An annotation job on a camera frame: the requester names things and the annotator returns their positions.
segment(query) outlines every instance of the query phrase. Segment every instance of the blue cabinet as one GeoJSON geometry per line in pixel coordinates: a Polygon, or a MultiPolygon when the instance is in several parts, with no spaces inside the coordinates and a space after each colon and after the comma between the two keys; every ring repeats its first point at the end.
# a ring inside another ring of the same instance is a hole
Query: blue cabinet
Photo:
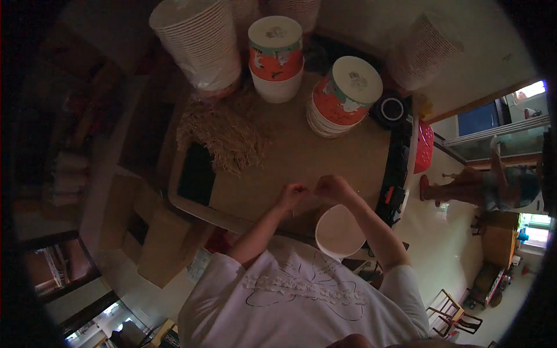
{"type": "Polygon", "coordinates": [[[499,127],[499,119],[497,117],[497,109],[495,108],[494,102],[458,115],[459,136],[495,127],[499,127]]]}

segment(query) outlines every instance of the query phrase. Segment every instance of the white lace trim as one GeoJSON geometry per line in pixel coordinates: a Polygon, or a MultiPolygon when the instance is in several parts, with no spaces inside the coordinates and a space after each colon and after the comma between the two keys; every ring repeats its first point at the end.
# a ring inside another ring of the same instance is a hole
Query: white lace trim
{"type": "Polygon", "coordinates": [[[299,295],[332,304],[342,305],[367,305],[367,300],[362,292],[352,290],[331,290],[324,285],[317,285],[308,280],[291,280],[280,277],[267,276],[246,277],[244,288],[278,292],[282,295],[299,295]]]}

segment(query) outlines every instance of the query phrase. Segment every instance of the red stool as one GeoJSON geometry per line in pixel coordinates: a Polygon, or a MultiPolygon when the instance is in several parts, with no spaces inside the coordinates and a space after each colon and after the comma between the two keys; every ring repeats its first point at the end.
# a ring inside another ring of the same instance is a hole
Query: red stool
{"type": "Polygon", "coordinates": [[[426,171],[431,165],[433,156],[433,138],[435,134],[430,125],[420,120],[418,123],[418,149],[416,151],[416,164],[414,174],[426,171]]]}

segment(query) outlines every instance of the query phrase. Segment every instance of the dried straw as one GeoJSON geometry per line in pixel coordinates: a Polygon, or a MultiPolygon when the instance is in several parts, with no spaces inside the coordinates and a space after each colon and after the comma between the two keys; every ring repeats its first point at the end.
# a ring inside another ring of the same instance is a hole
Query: dried straw
{"type": "Polygon", "coordinates": [[[193,137],[214,156],[213,169],[237,176],[260,166],[271,142],[251,118],[256,99],[250,85],[213,105],[190,98],[177,129],[178,148],[185,150],[193,137]]]}

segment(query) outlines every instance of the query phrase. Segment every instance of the white shirt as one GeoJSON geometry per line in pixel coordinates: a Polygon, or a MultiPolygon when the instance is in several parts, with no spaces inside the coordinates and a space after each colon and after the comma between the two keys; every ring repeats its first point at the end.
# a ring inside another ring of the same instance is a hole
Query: white shirt
{"type": "Polygon", "coordinates": [[[376,290],[319,250],[278,236],[247,271],[214,254],[178,328],[182,348],[324,348],[350,334],[385,347],[429,331],[410,266],[392,269],[376,290]]]}

